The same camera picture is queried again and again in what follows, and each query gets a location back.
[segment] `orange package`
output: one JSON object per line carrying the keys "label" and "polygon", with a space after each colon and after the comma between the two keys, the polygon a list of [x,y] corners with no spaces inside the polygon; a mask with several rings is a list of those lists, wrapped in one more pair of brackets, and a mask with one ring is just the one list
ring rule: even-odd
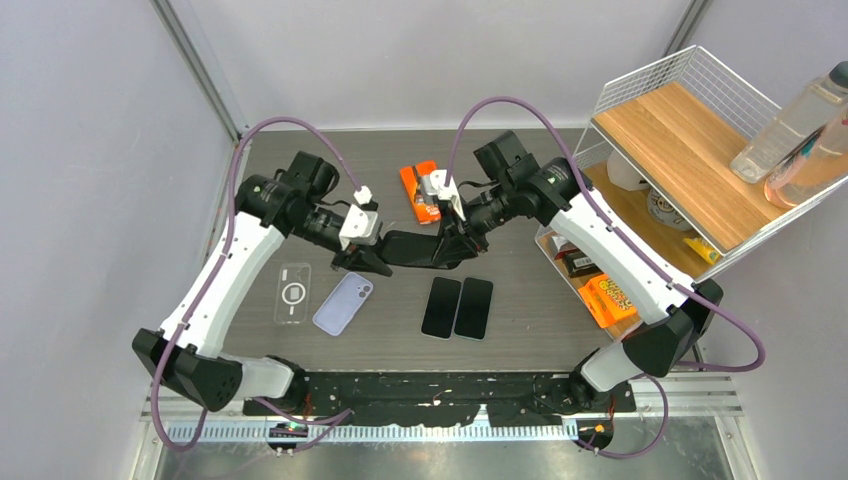
{"label": "orange package", "polygon": [[403,181],[403,188],[406,189],[406,194],[409,196],[409,203],[412,205],[412,210],[415,211],[415,216],[421,225],[438,222],[442,218],[442,215],[439,213],[439,206],[436,204],[436,199],[424,192],[420,180],[425,175],[429,175],[437,169],[436,162],[432,160],[421,162],[414,167],[403,167],[400,169],[400,179]]}
{"label": "orange package", "polygon": [[627,295],[607,274],[589,280],[577,292],[601,328],[615,325],[638,313]]}

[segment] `phone screen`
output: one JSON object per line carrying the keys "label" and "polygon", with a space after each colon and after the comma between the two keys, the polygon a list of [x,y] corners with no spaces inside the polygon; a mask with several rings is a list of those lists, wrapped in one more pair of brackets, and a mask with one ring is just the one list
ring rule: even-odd
{"label": "phone screen", "polygon": [[486,336],[486,323],[489,321],[493,288],[492,282],[486,280],[465,279],[453,333],[460,337],[483,340]]}
{"label": "phone screen", "polygon": [[462,284],[458,280],[442,277],[433,279],[427,310],[421,323],[421,333],[436,338],[450,338],[460,290]]}

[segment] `clear phone case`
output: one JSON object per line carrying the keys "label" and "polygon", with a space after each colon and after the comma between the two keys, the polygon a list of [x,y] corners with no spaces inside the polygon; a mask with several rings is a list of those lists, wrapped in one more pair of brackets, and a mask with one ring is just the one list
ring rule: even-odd
{"label": "clear phone case", "polygon": [[312,267],[308,263],[286,263],[280,268],[274,322],[296,325],[306,319],[311,280]]}

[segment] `purple phone case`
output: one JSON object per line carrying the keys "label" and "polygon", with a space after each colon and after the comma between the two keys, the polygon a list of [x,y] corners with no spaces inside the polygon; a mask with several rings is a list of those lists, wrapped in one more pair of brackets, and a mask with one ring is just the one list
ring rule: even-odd
{"label": "purple phone case", "polygon": [[315,312],[312,323],[330,335],[338,336],[373,291],[374,284],[363,276],[348,273]]}

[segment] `yellow package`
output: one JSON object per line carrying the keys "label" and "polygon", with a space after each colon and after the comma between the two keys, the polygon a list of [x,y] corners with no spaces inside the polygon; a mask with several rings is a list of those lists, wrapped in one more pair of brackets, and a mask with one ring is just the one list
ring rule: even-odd
{"label": "yellow package", "polygon": [[700,255],[704,260],[706,260],[707,263],[709,263],[710,265],[715,265],[715,262],[719,261],[719,259],[721,258],[721,255],[718,253],[718,250],[713,248],[712,245],[707,243],[707,241],[701,237],[684,238],[683,243],[689,245],[692,250],[698,252],[698,255]]}

